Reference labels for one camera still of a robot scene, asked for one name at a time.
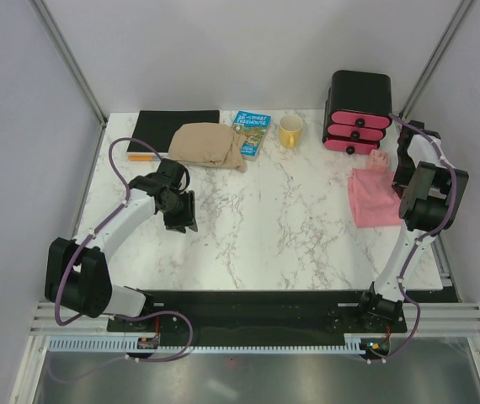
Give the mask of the pink cube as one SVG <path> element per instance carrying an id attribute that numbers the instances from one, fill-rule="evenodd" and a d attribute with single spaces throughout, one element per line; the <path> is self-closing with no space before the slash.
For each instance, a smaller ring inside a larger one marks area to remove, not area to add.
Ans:
<path id="1" fill-rule="evenodd" d="M 366 168 L 374 172 L 386 173 L 390 169 L 391 161 L 387 151 L 372 150 L 368 156 Z"/>

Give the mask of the yellow mug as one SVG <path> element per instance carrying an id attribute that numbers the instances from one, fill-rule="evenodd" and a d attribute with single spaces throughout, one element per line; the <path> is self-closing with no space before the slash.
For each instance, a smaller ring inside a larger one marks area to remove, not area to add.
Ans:
<path id="1" fill-rule="evenodd" d="M 303 126 L 304 122 L 298 115 L 282 117 L 279 123 L 280 144 L 287 149 L 294 148 L 301 138 Z"/>

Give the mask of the black pink drawer unit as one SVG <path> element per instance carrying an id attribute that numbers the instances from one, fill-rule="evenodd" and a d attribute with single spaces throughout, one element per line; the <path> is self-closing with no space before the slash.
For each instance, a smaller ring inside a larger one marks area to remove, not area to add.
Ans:
<path id="1" fill-rule="evenodd" d="M 380 148 L 392 119 L 391 78 L 386 74 L 336 71 L 325 102 L 323 146 L 347 155 Z"/>

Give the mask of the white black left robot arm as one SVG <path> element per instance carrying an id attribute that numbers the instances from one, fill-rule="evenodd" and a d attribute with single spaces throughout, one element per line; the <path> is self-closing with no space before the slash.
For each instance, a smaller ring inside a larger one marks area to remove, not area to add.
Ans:
<path id="1" fill-rule="evenodd" d="M 137 176 L 128 183 L 127 196 L 93 229 L 73 239 L 58 237 L 49 247 L 45 298 L 55 305 L 59 325 L 60 308 L 76 317 L 120 316 L 137 331 L 155 322 L 154 309 L 146 305 L 144 292 L 114 285 L 109 260 L 126 239 L 145 221 L 161 214 L 166 230 L 198 231 L 195 193 L 189 191 L 188 169 L 164 158 L 154 173 Z"/>

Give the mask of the pink t shirt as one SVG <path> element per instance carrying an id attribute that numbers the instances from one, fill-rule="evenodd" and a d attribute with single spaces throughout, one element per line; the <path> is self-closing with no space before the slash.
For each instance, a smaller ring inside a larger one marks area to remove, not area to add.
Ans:
<path id="1" fill-rule="evenodd" d="M 348 181 L 349 206 L 357 228 L 400 226 L 401 200 L 392 189 L 393 173 L 354 168 Z"/>

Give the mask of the beige t shirt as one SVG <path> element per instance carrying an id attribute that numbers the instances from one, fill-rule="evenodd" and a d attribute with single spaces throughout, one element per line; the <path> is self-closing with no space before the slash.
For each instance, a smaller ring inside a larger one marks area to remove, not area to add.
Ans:
<path id="1" fill-rule="evenodd" d="M 173 135 L 168 156 L 177 162 L 215 168 L 247 171 L 241 153 L 246 141 L 232 127 L 216 123 L 182 125 Z"/>

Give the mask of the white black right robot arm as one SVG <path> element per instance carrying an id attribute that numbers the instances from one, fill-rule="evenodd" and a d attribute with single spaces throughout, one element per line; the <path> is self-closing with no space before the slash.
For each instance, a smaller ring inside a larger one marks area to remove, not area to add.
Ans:
<path id="1" fill-rule="evenodd" d="M 425 250 L 453 224 L 469 181 L 442 150 L 441 137 L 424 123 L 398 119 L 397 170 L 392 189 L 400 198 L 401 229 L 381 274 L 360 298 L 358 325 L 369 332 L 402 325 L 406 288 Z"/>

